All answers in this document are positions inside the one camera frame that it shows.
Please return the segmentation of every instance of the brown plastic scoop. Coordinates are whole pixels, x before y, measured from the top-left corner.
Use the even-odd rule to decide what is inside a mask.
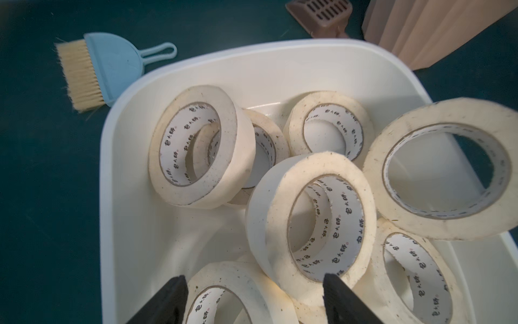
[[[349,38],[344,30],[353,6],[347,0],[292,0],[286,9],[313,38]]]

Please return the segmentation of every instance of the cardboard tape core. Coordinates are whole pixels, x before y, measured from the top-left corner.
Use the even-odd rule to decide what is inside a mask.
[[[195,135],[203,126],[213,122],[219,123],[216,110],[201,102],[180,109],[169,122],[160,145],[160,167],[172,185],[188,186],[196,181],[187,172],[185,157]]]
[[[405,269],[413,295],[413,307],[409,308],[414,315],[426,324],[448,323],[453,312],[452,297],[430,254],[416,240],[401,233],[385,239],[385,259],[387,253]]]
[[[252,173],[243,189],[252,189],[276,162],[275,144],[270,135],[260,126],[254,124],[255,131],[255,160]]]
[[[213,286],[202,291],[191,305],[186,324],[214,324],[218,303],[225,294],[225,288]]]
[[[323,104],[313,108],[304,121],[304,141],[312,152],[324,151],[320,134],[309,132],[311,122],[321,120],[334,126],[343,137],[345,147],[334,144],[334,151],[343,153],[349,160],[355,159],[363,148],[363,129],[358,119],[345,107]]]
[[[214,137],[210,140],[209,150],[207,151],[207,161],[210,166],[214,162],[214,158],[216,157],[216,153],[218,153],[218,149],[221,143],[221,131],[217,131]]]
[[[351,185],[339,176],[319,177],[304,191],[312,199],[316,221],[311,238],[293,252],[293,258],[311,280],[321,282],[326,273],[341,276],[354,263],[362,245],[362,203]]]
[[[369,114],[361,104],[335,91],[306,95],[290,112],[284,126],[292,156],[333,151],[358,167],[374,140]]]
[[[482,192],[478,199],[463,207],[451,210],[424,210],[413,207],[410,204],[404,202],[398,195],[397,191],[392,188],[389,180],[389,165],[395,153],[409,141],[426,134],[439,133],[453,133],[465,136],[480,145],[493,164],[493,179],[489,187]],[[391,152],[387,155],[383,166],[383,182],[392,199],[394,199],[400,206],[411,213],[422,217],[435,219],[462,218],[480,212],[489,205],[493,204],[495,200],[500,197],[502,192],[507,187],[507,184],[509,183],[510,175],[511,162],[509,156],[502,148],[501,144],[494,137],[472,126],[456,123],[434,124],[407,134],[393,147]]]

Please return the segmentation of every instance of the small brush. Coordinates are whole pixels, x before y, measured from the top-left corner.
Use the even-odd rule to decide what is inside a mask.
[[[156,54],[165,49],[171,53]],[[79,112],[103,105],[112,106],[133,82],[144,74],[144,66],[173,59],[173,43],[138,50],[126,39],[108,33],[88,33],[84,39],[56,44],[68,85],[72,106]]]

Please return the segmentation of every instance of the white tape roll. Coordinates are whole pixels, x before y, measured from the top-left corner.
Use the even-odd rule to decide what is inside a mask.
[[[322,151],[318,144],[310,146],[305,137],[307,125],[316,120],[328,122],[338,129],[345,142],[345,156],[361,168],[374,140],[374,128],[359,102],[334,91],[318,91],[305,96],[295,105],[284,126],[284,137],[293,156]]]
[[[213,324],[224,293],[233,293],[241,301],[253,324],[297,323],[290,298],[257,264],[208,264],[189,280],[188,289],[184,324]]]
[[[254,256],[251,253],[246,253],[239,257],[236,262],[249,262],[257,264]],[[293,307],[295,307],[295,313],[297,314],[298,321],[302,324],[327,324],[327,316],[324,307],[320,306],[308,306],[292,299]],[[249,319],[247,312],[241,311],[239,316],[234,321],[234,324],[248,324]]]
[[[394,287],[387,274],[388,260],[400,264],[404,273],[399,277],[410,286],[410,298],[401,296],[403,285]],[[378,220],[369,269],[353,291],[385,324],[469,322],[455,276],[431,242],[383,218]]]
[[[313,200],[313,235],[291,252],[292,208],[303,190],[316,196],[325,191],[331,216],[318,217],[320,205]],[[263,271],[293,299],[323,306],[325,273],[338,274],[352,287],[367,269],[376,210],[360,169],[341,154],[322,152],[288,158],[271,168],[255,187],[246,222],[250,250]]]
[[[293,301],[295,313],[299,323],[302,324],[328,324],[325,307],[322,306],[308,306],[296,300]]]
[[[410,233],[436,240],[476,240],[518,226],[518,113],[493,102],[458,98],[411,111],[376,138],[363,171],[376,207]],[[454,133],[476,141],[493,167],[491,184],[476,200],[453,210],[424,210],[404,202],[391,187],[389,164],[405,143],[428,133]]]
[[[268,117],[253,110],[243,110],[252,121],[255,131],[256,146],[264,152],[268,161],[259,161],[256,157],[252,168],[252,174],[244,187],[226,205],[236,208],[244,208],[250,199],[255,185],[263,175],[275,164],[288,158],[290,151],[288,144],[280,128]],[[219,129],[217,125],[209,124],[204,126],[196,140],[193,148],[193,164],[196,175],[201,175],[209,168],[214,160],[215,152],[218,151],[220,143]]]
[[[206,124],[221,125],[214,162],[198,179],[187,172],[185,158],[196,133]],[[149,149],[149,174],[157,193],[168,203],[216,208],[246,182],[255,157],[254,130],[246,114],[218,87],[196,86],[180,93],[166,108]]]

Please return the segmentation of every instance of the white plastic basin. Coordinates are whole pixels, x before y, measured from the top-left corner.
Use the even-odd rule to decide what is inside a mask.
[[[358,100],[379,133],[401,114],[431,102],[414,74],[385,50],[357,40],[296,40],[216,52],[164,66],[131,85],[112,107],[100,159],[100,256],[104,323],[128,321],[171,277],[189,280],[210,262],[248,251],[243,212],[164,203],[151,186],[148,149],[166,106],[184,89],[212,84],[240,107],[283,126],[303,94],[335,90]],[[440,156],[409,151],[394,176],[414,198],[453,190],[459,201],[481,185],[451,136],[434,139]],[[434,159],[447,161],[439,167]],[[437,174],[459,188],[440,188]],[[465,293],[472,323],[515,322],[518,250],[509,235],[477,242],[436,242]]]

